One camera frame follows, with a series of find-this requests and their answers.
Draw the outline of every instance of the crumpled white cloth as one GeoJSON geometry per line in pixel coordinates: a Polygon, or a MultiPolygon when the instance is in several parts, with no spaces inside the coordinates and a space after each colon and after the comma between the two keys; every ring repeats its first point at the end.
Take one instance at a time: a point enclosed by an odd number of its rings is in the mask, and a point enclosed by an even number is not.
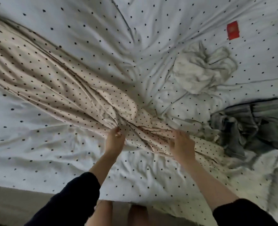
{"type": "Polygon", "coordinates": [[[177,56],[173,67],[175,79],[192,94],[215,91],[237,69],[229,55],[229,50],[221,47],[208,56],[201,41],[193,43],[177,56]]]}

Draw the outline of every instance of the person's left hand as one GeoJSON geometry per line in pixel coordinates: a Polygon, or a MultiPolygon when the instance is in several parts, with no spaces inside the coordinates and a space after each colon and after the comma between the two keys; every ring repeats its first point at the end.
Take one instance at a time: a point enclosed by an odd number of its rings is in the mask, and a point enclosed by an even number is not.
{"type": "Polygon", "coordinates": [[[125,135],[123,135],[120,131],[120,127],[117,126],[109,132],[106,138],[106,152],[105,154],[109,154],[114,157],[118,157],[122,152],[125,141],[125,135]]]}

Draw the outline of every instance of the bed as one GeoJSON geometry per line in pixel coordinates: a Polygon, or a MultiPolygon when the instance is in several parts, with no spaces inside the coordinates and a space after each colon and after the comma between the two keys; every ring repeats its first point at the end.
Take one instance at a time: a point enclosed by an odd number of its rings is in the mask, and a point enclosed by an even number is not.
{"type": "MultiPolygon", "coordinates": [[[[209,141],[215,135],[207,125],[212,113],[278,97],[278,0],[0,0],[0,19],[61,47],[168,126],[209,141]],[[226,26],[235,20],[240,38],[229,41],[226,26]],[[176,55],[196,41],[209,53],[227,47],[238,64],[212,94],[191,95],[172,75],[176,55]]],[[[98,160],[103,141],[0,87],[0,186],[55,194],[98,160]]],[[[227,156],[221,164],[221,181],[278,221],[278,150],[251,168],[227,156]]],[[[216,224],[178,163],[131,145],[111,169],[100,198],[216,224]]]]}

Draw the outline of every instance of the black sweater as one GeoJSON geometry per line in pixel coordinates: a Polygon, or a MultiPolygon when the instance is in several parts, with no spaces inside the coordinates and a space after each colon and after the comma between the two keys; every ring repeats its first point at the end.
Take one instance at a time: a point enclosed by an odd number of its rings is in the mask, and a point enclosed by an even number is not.
{"type": "MultiPolygon", "coordinates": [[[[83,173],[54,195],[25,226],[84,226],[94,213],[99,189],[95,175],[83,173]]],[[[272,216],[246,199],[217,207],[213,216],[219,226],[278,225],[272,216]]]]}

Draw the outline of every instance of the red tag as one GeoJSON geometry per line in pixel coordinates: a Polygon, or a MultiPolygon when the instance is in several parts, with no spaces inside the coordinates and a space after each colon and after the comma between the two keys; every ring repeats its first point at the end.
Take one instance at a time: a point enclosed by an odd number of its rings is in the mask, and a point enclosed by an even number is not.
{"type": "Polygon", "coordinates": [[[239,38],[239,26],[237,21],[233,21],[230,24],[227,24],[227,32],[229,40],[239,38]]]}

